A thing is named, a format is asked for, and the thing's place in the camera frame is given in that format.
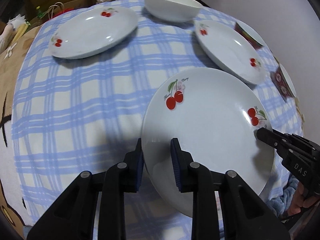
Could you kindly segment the person's right hand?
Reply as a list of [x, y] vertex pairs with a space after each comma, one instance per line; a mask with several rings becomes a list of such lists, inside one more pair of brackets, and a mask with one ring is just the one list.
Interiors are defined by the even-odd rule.
[[309, 208], [319, 200], [319, 196], [311, 196], [309, 198], [304, 198], [304, 190], [305, 188], [303, 184], [299, 182], [297, 185], [297, 189], [293, 195], [291, 204], [287, 210], [287, 214], [289, 216], [300, 213], [301, 208]]

